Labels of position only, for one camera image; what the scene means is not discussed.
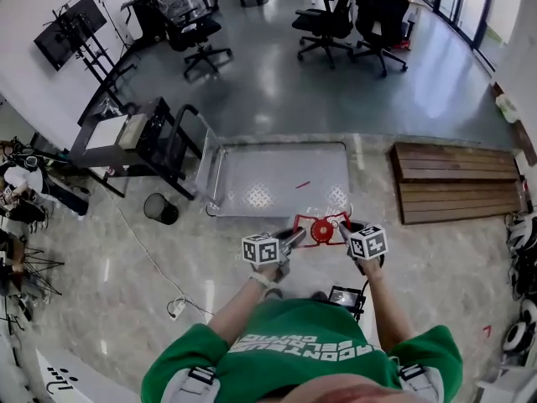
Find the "brown wooden slat platform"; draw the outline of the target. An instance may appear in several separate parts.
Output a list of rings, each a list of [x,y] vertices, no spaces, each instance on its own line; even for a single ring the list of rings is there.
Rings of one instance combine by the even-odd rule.
[[[403,225],[522,210],[519,171],[502,150],[396,142],[388,153]]]

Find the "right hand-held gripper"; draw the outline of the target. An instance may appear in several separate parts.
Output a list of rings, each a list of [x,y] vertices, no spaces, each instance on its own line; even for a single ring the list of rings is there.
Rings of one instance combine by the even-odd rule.
[[[358,261],[377,260],[383,267],[388,241],[385,229],[370,222],[347,222],[338,224],[340,235],[347,246],[347,256],[355,263]]]

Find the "black display recorder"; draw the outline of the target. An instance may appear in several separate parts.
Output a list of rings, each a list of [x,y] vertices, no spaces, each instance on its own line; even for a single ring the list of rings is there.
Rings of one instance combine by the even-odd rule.
[[[332,304],[345,307],[358,322],[364,313],[366,297],[363,290],[334,285],[331,288],[328,301]]]

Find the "person's right forearm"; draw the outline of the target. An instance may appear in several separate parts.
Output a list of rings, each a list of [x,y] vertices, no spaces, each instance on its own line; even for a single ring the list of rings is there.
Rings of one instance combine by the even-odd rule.
[[[368,279],[380,346],[385,353],[390,353],[414,336],[413,329],[385,278],[380,262],[370,259],[359,264]]]

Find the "black tripod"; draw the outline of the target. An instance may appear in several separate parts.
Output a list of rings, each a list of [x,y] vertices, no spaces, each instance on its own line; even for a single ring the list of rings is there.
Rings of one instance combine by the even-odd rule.
[[[47,259],[42,249],[15,243],[0,249],[0,296],[61,296],[49,279],[51,270],[64,263]]]

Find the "clear jug with red cap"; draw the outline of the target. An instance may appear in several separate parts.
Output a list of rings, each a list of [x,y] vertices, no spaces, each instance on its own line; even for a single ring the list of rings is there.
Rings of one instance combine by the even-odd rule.
[[[300,248],[312,249],[320,246],[343,245],[345,242],[339,231],[341,222],[350,222],[350,215],[347,212],[339,212],[324,217],[297,214],[294,219],[293,229],[303,228],[306,231],[305,238],[300,243]]]

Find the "black equipment cart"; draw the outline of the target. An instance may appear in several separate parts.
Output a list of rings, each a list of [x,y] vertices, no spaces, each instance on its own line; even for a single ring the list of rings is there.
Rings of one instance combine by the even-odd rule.
[[[114,177],[158,176],[184,198],[194,200],[195,194],[180,184],[186,180],[182,167],[188,151],[199,160],[203,153],[181,127],[181,123],[187,113],[200,117],[200,112],[196,107],[185,104],[176,114],[172,114],[166,101],[162,97],[157,97],[141,107],[136,107],[133,112],[126,112],[123,115],[129,118],[140,113],[146,114],[149,121],[136,148],[129,150],[123,150],[118,145],[122,131],[114,145],[86,149],[96,125],[109,118],[104,118],[101,114],[85,117],[71,147],[70,162],[79,169],[111,170]]]

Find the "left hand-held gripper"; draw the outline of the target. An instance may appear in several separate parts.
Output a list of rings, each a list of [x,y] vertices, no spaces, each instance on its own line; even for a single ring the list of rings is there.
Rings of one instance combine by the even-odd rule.
[[[242,260],[252,270],[261,264],[279,264],[279,283],[289,273],[289,255],[305,239],[306,230],[287,228],[277,233],[254,234],[242,239]]]

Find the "white sink basin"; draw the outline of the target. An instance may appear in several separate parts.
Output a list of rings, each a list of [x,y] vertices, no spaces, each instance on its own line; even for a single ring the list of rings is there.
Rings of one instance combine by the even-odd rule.
[[[127,118],[127,115],[123,115],[100,121],[93,130],[86,144],[86,149],[98,149],[114,145]]]

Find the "brown wooden plank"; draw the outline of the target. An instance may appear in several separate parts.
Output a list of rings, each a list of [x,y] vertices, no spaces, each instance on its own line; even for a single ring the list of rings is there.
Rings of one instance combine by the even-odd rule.
[[[497,82],[494,82],[492,84],[491,90],[492,90],[494,100],[500,94],[505,93],[502,87]],[[524,157],[527,160],[528,165],[530,167],[536,166],[537,165],[537,150],[535,149],[535,147],[532,144],[532,141],[530,140],[530,137],[523,125],[520,115],[519,115],[519,120],[514,124],[510,123],[510,125],[512,126],[512,129],[514,131],[515,143],[517,144],[518,148],[524,153]]]

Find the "person's left hand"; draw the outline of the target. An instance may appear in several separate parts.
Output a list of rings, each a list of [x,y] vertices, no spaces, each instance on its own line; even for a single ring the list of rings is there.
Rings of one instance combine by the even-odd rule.
[[[260,274],[265,275],[269,280],[271,280],[273,283],[276,282],[279,279],[279,264],[272,263],[272,264],[261,264],[257,269],[254,269],[253,271],[257,271]]]

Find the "white green plastic bag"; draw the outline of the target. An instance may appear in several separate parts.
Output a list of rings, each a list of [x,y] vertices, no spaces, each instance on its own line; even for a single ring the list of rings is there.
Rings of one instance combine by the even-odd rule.
[[[514,124],[519,120],[517,108],[505,93],[497,96],[495,103],[500,113],[508,123]]]

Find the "white cabinet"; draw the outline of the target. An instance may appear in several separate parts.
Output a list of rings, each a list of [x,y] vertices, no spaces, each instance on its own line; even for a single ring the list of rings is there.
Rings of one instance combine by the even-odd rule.
[[[474,403],[537,403],[537,367],[504,364],[493,382],[477,383]]]

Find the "black monitor on wheeled stand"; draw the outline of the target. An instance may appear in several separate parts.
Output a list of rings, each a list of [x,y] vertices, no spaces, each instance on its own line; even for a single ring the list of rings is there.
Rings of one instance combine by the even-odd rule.
[[[52,14],[54,19],[44,24],[43,32],[34,39],[41,54],[56,71],[62,69],[71,58],[81,60],[98,83],[94,98],[106,95],[114,107],[126,109],[127,105],[117,95],[117,82],[138,67],[135,64],[124,65],[127,58],[133,55],[134,48],[122,37],[106,4],[79,0],[74,5],[64,4]],[[106,24],[112,25],[122,44],[116,61],[96,36]]]

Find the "person's left forearm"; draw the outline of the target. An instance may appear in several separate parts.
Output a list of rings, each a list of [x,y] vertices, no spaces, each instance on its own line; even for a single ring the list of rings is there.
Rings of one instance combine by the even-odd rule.
[[[249,279],[241,290],[208,322],[208,327],[229,345],[245,330],[250,316],[260,302],[266,287]]]

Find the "chrome faucet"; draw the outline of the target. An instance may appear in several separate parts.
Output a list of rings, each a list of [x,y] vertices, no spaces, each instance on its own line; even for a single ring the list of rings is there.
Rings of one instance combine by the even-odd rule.
[[[100,114],[104,118],[114,118],[116,116],[122,116],[123,112],[110,97],[105,97],[100,104]]]

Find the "beige box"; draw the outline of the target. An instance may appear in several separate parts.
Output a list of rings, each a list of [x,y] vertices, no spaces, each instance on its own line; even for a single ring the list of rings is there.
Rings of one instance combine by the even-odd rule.
[[[135,149],[148,121],[144,113],[130,116],[118,140],[119,147],[123,150]]]

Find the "person's green printed shirt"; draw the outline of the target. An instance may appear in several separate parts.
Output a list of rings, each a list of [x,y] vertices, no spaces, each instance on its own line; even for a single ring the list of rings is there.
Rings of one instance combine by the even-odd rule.
[[[451,403],[462,382],[461,354],[447,327],[433,327],[385,353],[367,341],[346,309],[309,299],[259,304],[232,345],[207,325],[192,326],[144,376],[142,402],[160,403],[172,378],[192,368],[213,372],[220,385],[215,403],[254,403],[330,374],[357,374]]]

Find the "white panel with black marks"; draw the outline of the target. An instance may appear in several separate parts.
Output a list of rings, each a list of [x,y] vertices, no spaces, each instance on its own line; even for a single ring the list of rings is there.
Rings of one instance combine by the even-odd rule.
[[[141,403],[139,396],[64,349],[37,348],[44,387],[55,403]]]

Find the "white wristband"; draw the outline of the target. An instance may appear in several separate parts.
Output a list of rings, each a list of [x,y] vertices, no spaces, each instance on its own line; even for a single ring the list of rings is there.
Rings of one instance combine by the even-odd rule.
[[[257,271],[252,271],[249,274],[248,278],[251,280],[256,280],[265,290],[274,287],[274,283],[271,280],[269,280],[265,275],[258,273]]]

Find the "metal platform trolley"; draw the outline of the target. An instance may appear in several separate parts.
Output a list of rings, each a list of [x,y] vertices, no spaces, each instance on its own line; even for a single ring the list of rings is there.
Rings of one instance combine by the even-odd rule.
[[[324,217],[351,213],[347,148],[341,141],[240,143],[216,135],[201,113],[182,106],[172,125],[192,117],[201,125],[202,144],[188,181],[212,217]]]

